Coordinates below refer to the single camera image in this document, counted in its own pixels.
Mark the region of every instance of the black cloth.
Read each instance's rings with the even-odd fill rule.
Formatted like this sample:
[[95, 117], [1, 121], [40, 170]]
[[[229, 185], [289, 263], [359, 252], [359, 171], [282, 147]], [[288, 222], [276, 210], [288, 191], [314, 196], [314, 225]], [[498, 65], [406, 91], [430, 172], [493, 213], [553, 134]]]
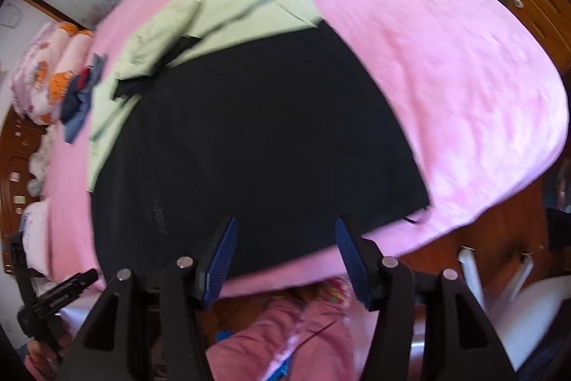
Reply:
[[107, 278], [193, 255], [226, 214], [236, 276], [333, 246], [340, 215], [365, 233], [428, 204], [389, 104], [323, 21], [158, 70], [91, 198]]
[[[570, 332], [571, 299], [566, 299], [561, 303], [559, 312], [557, 312], [549, 330], [539, 345], [517, 371], [518, 379], [520, 381], [540, 380], [558, 352], [561, 351], [566, 343], [569, 343]], [[569, 372], [562, 373], [562, 375], [563, 377], [555, 379], [569, 379]]]

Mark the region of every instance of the bed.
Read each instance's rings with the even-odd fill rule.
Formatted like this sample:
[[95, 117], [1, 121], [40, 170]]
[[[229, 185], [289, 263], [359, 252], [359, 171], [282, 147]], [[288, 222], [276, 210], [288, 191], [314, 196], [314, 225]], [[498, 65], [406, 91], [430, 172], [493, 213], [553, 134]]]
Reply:
[[[104, 74], [129, 35], [167, 1], [123, 0], [102, 21], [91, 52], [109, 56]], [[558, 157], [568, 119], [561, 79], [531, 34], [496, 0], [314, 1], [385, 93], [429, 189], [427, 218], [369, 234], [385, 255], [406, 254], [470, 223]], [[69, 145], [58, 127], [52, 151], [45, 196], [54, 281], [98, 267], [86, 191], [88, 135], [89, 122]], [[298, 286], [343, 271], [331, 248], [232, 279], [222, 294]]]

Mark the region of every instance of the wooden cabinet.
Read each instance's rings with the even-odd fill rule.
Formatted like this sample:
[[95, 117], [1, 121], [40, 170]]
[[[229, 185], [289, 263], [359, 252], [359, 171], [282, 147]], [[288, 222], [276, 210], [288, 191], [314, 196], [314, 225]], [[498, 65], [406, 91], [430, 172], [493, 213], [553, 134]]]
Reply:
[[28, 160], [38, 150], [45, 132], [44, 127], [10, 109], [0, 135], [0, 232], [7, 273], [12, 272], [8, 237], [18, 232], [26, 206], [39, 200], [28, 194], [27, 183], [33, 178], [28, 172]]
[[561, 74], [571, 65], [569, 0], [509, 0], [509, 9], [541, 44]]

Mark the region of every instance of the hand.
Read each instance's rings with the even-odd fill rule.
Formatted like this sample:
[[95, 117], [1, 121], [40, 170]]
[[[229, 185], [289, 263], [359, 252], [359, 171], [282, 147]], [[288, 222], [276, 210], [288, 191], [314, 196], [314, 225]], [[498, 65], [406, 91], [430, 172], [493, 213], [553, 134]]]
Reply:
[[[58, 339], [58, 344], [61, 346], [59, 351], [60, 357], [65, 357], [67, 354], [67, 347], [71, 344], [71, 334], [69, 332], [70, 325], [67, 321], [61, 319], [62, 326], [64, 326], [65, 334]], [[51, 380], [55, 378], [55, 373], [50, 366], [50, 362], [57, 360], [55, 352], [48, 347], [45, 342], [38, 340], [28, 341], [28, 354], [34, 366], [38, 371], [47, 379]]]

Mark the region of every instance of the white pillow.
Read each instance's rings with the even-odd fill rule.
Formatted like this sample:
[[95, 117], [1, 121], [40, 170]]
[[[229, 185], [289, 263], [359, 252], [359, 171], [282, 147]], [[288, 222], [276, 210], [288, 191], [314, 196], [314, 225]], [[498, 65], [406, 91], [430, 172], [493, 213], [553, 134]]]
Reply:
[[45, 277], [50, 270], [50, 238], [48, 232], [49, 199], [34, 202], [26, 207], [20, 220], [23, 231], [22, 243], [28, 262], [28, 268], [40, 272]]

